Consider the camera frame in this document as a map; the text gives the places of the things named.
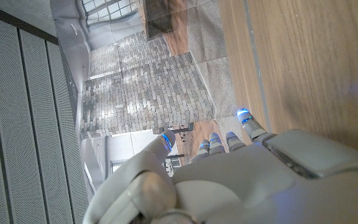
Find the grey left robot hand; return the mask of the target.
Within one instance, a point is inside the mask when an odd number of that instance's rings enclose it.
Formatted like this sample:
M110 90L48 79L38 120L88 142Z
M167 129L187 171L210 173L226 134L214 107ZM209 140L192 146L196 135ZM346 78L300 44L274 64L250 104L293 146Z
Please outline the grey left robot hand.
M175 143L166 130L99 187L84 223L358 223L358 151L292 129L267 132L249 110L251 140L211 134L187 165L163 168Z

